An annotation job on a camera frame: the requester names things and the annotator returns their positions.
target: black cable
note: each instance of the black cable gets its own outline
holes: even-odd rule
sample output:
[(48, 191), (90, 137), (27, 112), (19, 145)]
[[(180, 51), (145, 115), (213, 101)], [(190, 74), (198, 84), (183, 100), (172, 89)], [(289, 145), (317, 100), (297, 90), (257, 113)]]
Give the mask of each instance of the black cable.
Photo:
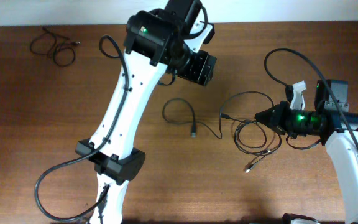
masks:
[[(70, 38), (65, 37), (63, 35), (60, 35), (60, 34), (50, 32), (46, 27), (42, 27), (42, 30), (44, 31), (44, 33), (31, 41), (31, 43), (30, 43), (30, 51), (33, 54), (36, 54), (36, 55), (46, 55), (48, 58), (51, 58), (53, 60), (53, 62), (56, 65), (58, 65), (59, 67), (66, 67), (66, 66), (72, 65), (74, 63), (74, 61), (75, 61), (75, 51), (74, 51), (73, 47), (77, 46), (77, 45), (80, 45), (80, 42), (78, 42), (78, 41), (68, 42), (70, 40)], [(53, 45), (49, 48), (47, 53), (36, 52), (33, 49), (33, 45), (36, 43), (36, 41), (42, 39), (46, 35), (50, 35), (51, 37), (53, 37)], [(58, 44), (57, 43), (58, 38), (63, 39), (63, 42)], [(60, 52), (63, 52), (64, 50), (70, 50), (72, 52), (72, 54), (73, 54), (73, 59), (70, 62), (66, 63), (66, 64), (60, 64), (56, 60), (56, 57)]]
[[(320, 77), (321, 81), (324, 83), (324, 86), (326, 87), (326, 89), (327, 89), (327, 91), (328, 91), (330, 97), (333, 99), (333, 102), (334, 102), (334, 104), (335, 104), (335, 107), (336, 107), (336, 109), (337, 109), (339, 115), (341, 116), (342, 121), (343, 121), (343, 123), (345, 124), (345, 126), (346, 126), (346, 128), (347, 128), (349, 134), (351, 135), (351, 138), (352, 138), (352, 140), (353, 140), (353, 142), (354, 142), (354, 145), (355, 145), (355, 147), (356, 147), (356, 149), (357, 149), (357, 152), (358, 152), (358, 141), (357, 141), (357, 139), (356, 139), (356, 136), (355, 136), (354, 133), (353, 133), (353, 130), (352, 130), (352, 128), (351, 128), (349, 122), (347, 122), (347, 119), (346, 119), (346, 117), (345, 117), (345, 114), (343, 113), (341, 107), (339, 106), (338, 100), (336, 99), (336, 97), (335, 97), (335, 95), (334, 95), (332, 89), (329, 87), (328, 82), (327, 82), (327, 80), (325, 79), (324, 75), (320, 72), (320, 70), (318, 69), (318, 67), (317, 67), (310, 59), (308, 59), (308, 58), (307, 58), (306, 56), (304, 56), (303, 54), (297, 52), (296, 50), (292, 50), (292, 49), (289, 49), (289, 48), (278, 48), (278, 49), (274, 49), (274, 50), (272, 50), (271, 52), (269, 52), (269, 53), (266, 55), (266, 57), (265, 57), (265, 69), (266, 69), (266, 72), (268, 72), (267, 67), (266, 67), (267, 58), (268, 58), (270, 55), (272, 55), (274, 52), (278, 52), (278, 51), (290, 52), (290, 53), (293, 53), (293, 54), (295, 54), (295, 55), (301, 57), (301, 58), (302, 58), (304, 61), (306, 61), (306, 62), (313, 68), (313, 70), (317, 73), (317, 75)], [(281, 83), (281, 84), (283, 84), (283, 85), (287, 85), (286, 83), (281, 82), (280, 80), (277, 80), (275, 77), (273, 77), (273, 75), (270, 74), (270, 72), (268, 72), (268, 75), (269, 75), (270, 77), (272, 77), (274, 80), (278, 81), (279, 83)]]
[(265, 56), (265, 60), (264, 60), (265, 71), (266, 71), (266, 73), (267, 73), (273, 80), (275, 80), (276, 82), (278, 82), (278, 83), (284, 85), (285, 87), (288, 87), (288, 86), (289, 86), (288, 84), (286, 84), (285, 82), (283, 82), (283, 81), (277, 79), (276, 77), (274, 77), (274, 76), (270, 73), (269, 69), (267, 68), (267, 59), (268, 59), (268, 58), (270, 57), (270, 55), (271, 55), (272, 53), (274, 53), (274, 52), (275, 52), (275, 51), (272, 50), (271, 52), (269, 52), (269, 53)]
[(161, 81), (158, 81), (158, 85), (162, 85), (162, 86), (170, 86), (170, 85), (172, 85), (174, 82), (175, 82), (175, 80), (177, 79), (177, 76), (175, 75), (175, 74), (172, 74), (172, 79), (171, 79), (171, 82), (170, 83), (168, 83), (168, 84), (165, 84), (165, 83), (163, 83), (163, 82), (161, 82)]
[(39, 186), (41, 184), (41, 181), (48, 175), (50, 174), (51, 172), (59, 169), (59, 168), (62, 168), (62, 167), (65, 167), (65, 166), (69, 166), (69, 165), (72, 165), (72, 164), (75, 164), (77, 162), (80, 162), (80, 161), (83, 161), (85, 159), (89, 159), (90, 157), (94, 156), (96, 153), (98, 153), (100, 150), (102, 150), (102, 148), (104, 147), (104, 145), (106, 145), (106, 143), (109, 141), (109, 138), (111, 137), (112, 135), (112, 132), (114, 130), (114, 127), (116, 126), (117, 124), (117, 120), (118, 120), (118, 117), (121, 113), (121, 110), (122, 110), (122, 107), (124, 106), (124, 102), (125, 102), (125, 99), (127, 97), (127, 94), (128, 94), (128, 89), (129, 89), (129, 76), (128, 76), (128, 69), (127, 69), (127, 65), (125, 63), (125, 59), (124, 59), (124, 56), (122, 55), (121, 53), (121, 50), (119, 48), (119, 46), (117, 45), (117, 43), (114, 41), (114, 39), (108, 35), (104, 35), (102, 36), (102, 38), (100, 39), (100, 42), (99, 42), (99, 46), (101, 46), (101, 44), (103, 43), (103, 41), (105, 39), (108, 39), (114, 46), (114, 48), (116, 49), (117, 53), (118, 53), (118, 56), (119, 56), (119, 59), (122, 63), (122, 67), (124, 69), (124, 77), (125, 77), (125, 84), (124, 84), (124, 93), (122, 95), (122, 98), (121, 98), (121, 102), (118, 106), (118, 109), (117, 109), (117, 112), (116, 112), (116, 115), (114, 116), (114, 119), (112, 121), (112, 124), (111, 124), (111, 127), (106, 135), (105, 138), (103, 138), (102, 140), (102, 143), (91, 153), (89, 153), (88, 155), (85, 155), (85, 156), (82, 156), (82, 157), (79, 157), (77, 159), (73, 159), (73, 160), (70, 160), (70, 161), (67, 161), (67, 162), (63, 162), (61, 164), (58, 164), (58, 165), (55, 165), (51, 168), (49, 168), (48, 170), (46, 170), (43, 174), (41, 174), (41, 176), (38, 178), (37, 182), (35, 183), (35, 189), (34, 189), (34, 197), (35, 197), (35, 202), (38, 206), (38, 208), (41, 210), (41, 212), (47, 216), (48, 218), (51, 218), (52, 220), (55, 220), (55, 221), (58, 221), (58, 222), (72, 222), (72, 221), (75, 221), (77, 219), (80, 219), (82, 217), (84, 217), (86, 214), (88, 214), (89, 212), (91, 212), (94, 208), (96, 208), (100, 203), (103, 202), (103, 200), (106, 198), (107, 196), (107, 193), (108, 193), (108, 189), (109, 189), (109, 185), (105, 188), (105, 192), (100, 196), (99, 200), (94, 204), (92, 205), (89, 209), (85, 210), (83, 213), (79, 214), (79, 215), (75, 215), (73, 217), (68, 217), (68, 218), (60, 218), (60, 217), (56, 217), (54, 215), (52, 215), (51, 213), (48, 213), (46, 211), (46, 209), (42, 206), (41, 202), (40, 202), (40, 199), (39, 199), (39, 194), (38, 194), (38, 190), (39, 190)]
[(320, 114), (322, 112), (321, 107), (326, 103), (326, 100), (320, 100), (320, 102), (318, 102), (317, 107), (316, 107), (316, 112), (318, 114)]
[[(107, 191), (107, 190), (108, 190), (108, 189), (106, 189), (106, 188), (109, 188), (109, 187), (110, 187), (110, 185), (105, 185), (105, 186), (103, 187), (103, 191), (100, 193), (100, 197), (102, 197), (104, 191)], [(99, 212), (98, 218), (100, 219), (100, 224), (103, 224), (103, 217), (104, 217), (104, 215), (103, 215), (103, 210), (104, 210), (106, 204), (107, 204), (107, 198), (104, 197), (103, 200), (102, 200), (102, 202), (98, 205), (98, 212)]]
[(188, 34), (188, 35), (183, 36), (184, 40), (194, 39), (194, 38), (198, 37), (199, 35), (201, 35), (204, 32), (204, 30), (208, 26), (208, 14), (206, 12), (206, 9), (205, 9), (204, 6), (201, 9), (203, 10), (203, 14), (204, 14), (204, 27), (203, 27), (203, 29), (201, 31), (195, 33), (195, 34)]
[(100, 50), (100, 52), (102, 52), (102, 54), (103, 54), (104, 56), (108, 57), (108, 58), (112, 58), (112, 59), (120, 58), (119, 54), (118, 54), (118, 55), (109, 55), (109, 54), (107, 54), (107, 53), (104, 51), (104, 49), (103, 49), (103, 42), (104, 42), (104, 40), (105, 40), (106, 38), (108, 38), (108, 37), (109, 37), (108, 35), (104, 35), (104, 36), (102, 36), (102, 38), (100, 39), (100, 41), (99, 41), (99, 50)]
[(315, 146), (317, 146), (318, 144), (321, 143), (321, 139), (317, 140), (315, 143), (311, 144), (310, 146), (306, 146), (306, 147), (298, 147), (298, 146), (293, 146), (291, 145), (289, 142), (288, 142), (288, 139), (290, 138), (290, 136), (287, 136), (285, 138), (285, 141), (287, 142), (287, 144), (293, 148), (293, 149), (297, 149), (297, 150), (308, 150), (308, 149), (311, 149), (311, 148), (314, 148)]
[[(244, 94), (250, 94), (250, 93), (255, 93), (255, 94), (259, 94), (259, 95), (262, 95), (262, 96), (265, 96), (266, 98), (269, 99), (269, 101), (271, 102), (272, 106), (274, 106), (274, 103), (273, 103), (273, 100), (271, 99), (271, 97), (269, 97), (268, 95), (266, 95), (265, 93), (261, 93), (261, 92), (258, 92), (258, 91), (245, 91), (245, 92), (242, 92), (242, 93), (238, 93), (238, 94), (235, 94), (233, 96), (231, 96), (230, 98), (228, 98), (227, 100), (225, 100), (225, 102), (222, 104), (222, 106), (220, 107), (219, 109), (219, 136), (207, 125), (205, 124), (204, 122), (202, 121), (198, 121), (196, 119), (196, 116), (195, 116), (195, 112), (194, 112), (194, 109), (192, 107), (192, 105), (187, 102), (186, 100), (182, 99), (182, 98), (174, 98), (174, 99), (171, 99), (171, 100), (168, 100), (163, 108), (162, 108), (162, 118), (167, 122), (167, 123), (170, 123), (170, 124), (175, 124), (175, 125), (183, 125), (183, 124), (192, 124), (192, 128), (191, 128), (191, 132), (192, 132), (192, 135), (193, 137), (195, 137), (195, 127), (196, 127), (196, 124), (202, 124), (203, 126), (205, 126), (206, 128), (208, 128), (214, 135), (215, 137), (217, 137), (218, 139), (222, 139), (223, 138), (223, 134), (222, 134), (222, 129), (221, 129), (221, 123), (222, 123), (222, 118), (224, 119), (230, 119), (230, 120), (233, 120), (233, 121), (237, 121), (237, 122), (240, 122), (238, 127), (236, 128), (236, 131), (234, 133), (234, 143), (235, 145), (237, 146), (238, 150), (240, 150), (241, 152), (243, 153), (246, 153), (246, 154), (250, 154), (250, 155), (254, 155), (255, 158), (250, 162), (248, 163), (247, 166), (249, 166), (249, 170), (251, 168), (253, 168), (256, 163), (258, 163), (260, 160), (262, 160), (265, 156), (268, 156), (268, 155), (271, 155), (272, 153), (274, 153), (282, 144), (282, 139), (281, 139), (281, 136), (277, 133), (274, 133), (274, 136), (277, 134), (278, 137), (279, 137), (279, 143), (269, 149), (269, 147), (272, 145), (272, 143), (274, 142), (274, 137), (272, 139), (272, 141), (270, 142), (270, 144), (263, 150), (260, 150), (258, 152), (251, 152), (251, 151), (248, 151), (247, 149), (245, 149), (244, 147), (246, 148), (250, 148), (250, 149), (262, 149), (266, 143), (267, 143), (267, 136), (266, 136), (266, 132), (263, 130), (263, 128), (258, 124), (258, 122), (256, 121), (251, 121), (251, 120), (240, 120), (240, 119), (236, 119), (236, 118), (232, 118), (230, 117), (229, 115), (227, 114), (224, 114), (223, 113), (223, 109), (224, 107), (227, 105), (227, 103), (229, 103), (232, 99), (234, 99), (235, 97), (237, 96), (241, 96), (241, 95), (244, 95)], [(167, 108), (167, 106), (172, 103), (173, 101), (182, 101), (184, 103), (186, 103), (190, 110), (191, 110), (191, 114), (192, 114), (192, 121), (175, 121), (175, 120), (171, 120), (171, 119), (168, 119), (166, 116), (165, 116), (165, 110)], [(249, 124), (254, 124), (256, 125), (261, 131), (262, 131), (262, 134), (264, 135), (264, 143), (262, 143), (262, 145), (260, 146), (247, 146), (245, 145), (241, 140), (240, 140), (240, 133), (242, 131), (242, 129), (244, 127), (246, 127), (247, 125)]]

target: white robotic arm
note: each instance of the white robotic arm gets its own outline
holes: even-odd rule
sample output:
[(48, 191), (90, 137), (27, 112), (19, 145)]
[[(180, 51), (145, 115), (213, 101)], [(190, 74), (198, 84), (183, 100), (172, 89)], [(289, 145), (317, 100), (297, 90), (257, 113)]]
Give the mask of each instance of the white robotic arm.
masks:
[[(150, 29), (141, 26), (139, 31), (149, 32)], [(190, 34), (200, 33), (200, 35), (193, 39), (184, 40), (188, 49), (191, 50), (191, 54), (197, 54), (199, 52), (201, 45), (212, 31), (214, 31), (212, 24), (197, 21), (192, 25)], [(151, 65), (152, 63), (150, 62), (150, 57), (142, 55), (135, 50), (132, 50), (129, 54), (127, 52), (128, 51), (126, 50), (124, 58), (129, 73), (129, 93), (122, 107), (121, 115), (117, 120), (114, 131), (108, 140), (108, 144), (106, 144), (102, 150), (100, 150), (100, 153), (103, 153), (106, 157), (116, 158), (120, 161), (128, 158), (133, 152), (134, 137), (136, 129), (139, 125), (140, 118), (144, 112), (154, 87), (162, 75), (168, 70), (167, 64), (159, 62), (157, 64)], [(201, 70), (198, 69), (197, 73), (211, 76), (214, 61), (209, 62), (204, 60), (203, 62), (204, 64), (201, 65)], [(99, 128), (92, 135), (88, 142), (88, 144), (91, 144), (94, 148), (97, 148), (100, 144), (102, 144), (103, 139), (111, 127), (114, 115), (116, 114), (122, 95), (124, 94), (124, 83), (124, 76), (120, 76), (102, 123), (99, 125)], [(76, 151), (81, 155), (89, 153), (89, 151), (81, 151), (85, 148), (86, 147), (84, 147), (84, 145), (79, 144)], [(109, 185), (109, 189), (104, 202), (101, 204), (101, 206), (95, 208), (94, 215), (91, 217), (89, 222), (91, 224), (119, 224), (122, 222), (122, 204), (129, 181), (118, 181), (112, 178), (111, 176), (101, 171), (100, 166), (99, 168), (96, 168), (96, 170), (99, 172), (97, 174), (97, 201), (103, 194), (105, 186)]]
[[(198, 16), (202, 11), (204, 22)], [(127, 185), (140, 171), (145, 153), (134, 148), (134, 137), (150, 95), (164, 73), (171, 73), (205, 86), (213, 76), (216, 58), (200, 50), (214, 35), (213, 24), (208, 23), (206, 9), (200, 0), (183, 2), (169, 0), (165, 9), (140, 11), (127, 23), (121, 75), (107, 112), (90, 139), (79, 141), (76, 153), (80, 158), (51, 167), (35, 185), (35, 201), (41, 212), (60, 222), (71, 222), (84, 217), (94, 209), (91, 224), (122, 222), (122, 204)], [(119, 51), (115, 41), (109, 39)], [(38, 189), (44, 177), (82, 160), (95, 163), (98, 173), (98, 198), (87, 211), (69, 218), (48, 213), (40, 203)]]
[[(356, 142), (358, 142), (358, 114), (348, 113), (347, 82), (326, 80), (326, 83), (328, 86), (322, 80), (318, 82), (314, 103), (316, 111), (303, 111), (305, 100), (301, 92), (306, 89), (306, 85), (304, 82), (299, 82), (292, 87), (294, 94), (291, 104), (282, 101), (279, 105), (256, 114), (255, 118), (277, 133), (288, 134), (294, 139), (297, 135), (320, 136), (333, 161), (339, 180), (346, 210), (345, 223), (358, 223), (358, 149), (337, 108), (343, 111)], [(317, 223), (312, 218), (289, 218), (288, 214), (283, 219), (284, 223), (291, 224)]]
[[(358, 131), (354, 131), (358, 141)], [(358, 151), (348, 131), (333, 132), (326, 142), (345, 204), (345, 223), (358, 223)]]

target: wooden table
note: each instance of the wooden table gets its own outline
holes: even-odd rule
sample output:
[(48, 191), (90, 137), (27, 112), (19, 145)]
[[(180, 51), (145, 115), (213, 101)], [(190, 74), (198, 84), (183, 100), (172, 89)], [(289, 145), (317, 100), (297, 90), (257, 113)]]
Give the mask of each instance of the wooden table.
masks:
[[(98, 127), (119, 75), (120, 62), (104, 57), (98, 42), (110, 34), (123, 43), (124, 26), (52, 30), (81, 42), (72, 66), (60, 68), (29, 52), (30, 41), (42, 33), (40, 27), (0, 27), (0, 223), (53, 223), (35, 206), (35, 181), (49, 167), (77, 157), (77, 141)], [(344, 219), (336, 173), (324, 147), (297, 151), (283, 143), (245, 174), (242, 170), (253, 157), (235, 147), (231, 135), (236, 124), (223, 121), (223, 140), (202, 126), (192, 139), (190, 126), (167, 124), (161, 117), (167, 100), (182, 97), (194, 106), (198, 119), (217, 131), (218, 109), (235, 93), (255, 90), (275, 103), (284, 100), (284, 87), (263, 67), (265, 54), (277, 47), (304, 53), (326, 78), (348, 80), (348, 102), (358, 113), (358, 22), (216, 24), (214, 39), (203, 47), (218, 58), (213, 81), (202, 87), (179, 79), (170, 87), (157, 86), (150, 98), (135, 137), (135, 147), (146, 152), (147, 159), (129, 184), (126, 219), (248, 222), (284, 213)], [(268, 65), (287, 83), (305, 80), (306, 109), (314, 109), (318, 77), (304, 61), (279, 53)], [(249, 95), (234, 100), (225, 112), (253, 118), (268, 107), (263, 97)], [(191, 118), (183, 105), (173, 105), (168, 115)], [(255, 127), (245, 128), (241, 136), (249, 144), (262, 140)], [(294, 144), (315, 140), (299, 138)], [(96, 188), (92, 163), (81, 162), (48, 176), (40, 196), (47, 210), (67, 217), (93, 204)]]

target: green led light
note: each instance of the green led light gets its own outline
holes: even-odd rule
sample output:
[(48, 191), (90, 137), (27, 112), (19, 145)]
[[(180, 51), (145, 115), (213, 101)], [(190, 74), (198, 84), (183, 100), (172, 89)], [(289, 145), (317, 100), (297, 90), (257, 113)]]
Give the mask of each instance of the green led light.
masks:
[(310, 121), (311, 121), (311, 122), (317, 122), (317, 121), (318, 121), (318, 118), (315, 117), (315, 116), (312, 116), (312, 117), (310, 118)]
[(142, 26), (142, 27), (140, 28), (140, 31), (143, 32), (143, 33), (145, 33), (145, 32), (147, 32), (147, 28), (144, 27), (144, 26)]
[(304, 120), (305, 119), (305, 117), (304, 116), (302, 116), (302, 115), (298, 115), (298, 121), (302, 121), (302, 120)]

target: black cylindrical joint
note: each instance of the black cylindrical joint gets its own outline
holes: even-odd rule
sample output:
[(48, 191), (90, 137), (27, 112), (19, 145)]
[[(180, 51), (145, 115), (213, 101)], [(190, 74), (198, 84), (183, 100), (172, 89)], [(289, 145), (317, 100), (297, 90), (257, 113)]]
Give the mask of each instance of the black cylindrical joint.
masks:
[(291, 110), (285, 121), (289, 133), (319, 136), (327, 124), (326, 116), (315, 111)]
[(140, 11), (136, 16), (131, 16), (126, 25), (127, 33), (136, 34), (160, 46), (165, 45), (175, 28), (171, 22), (146, 11)]

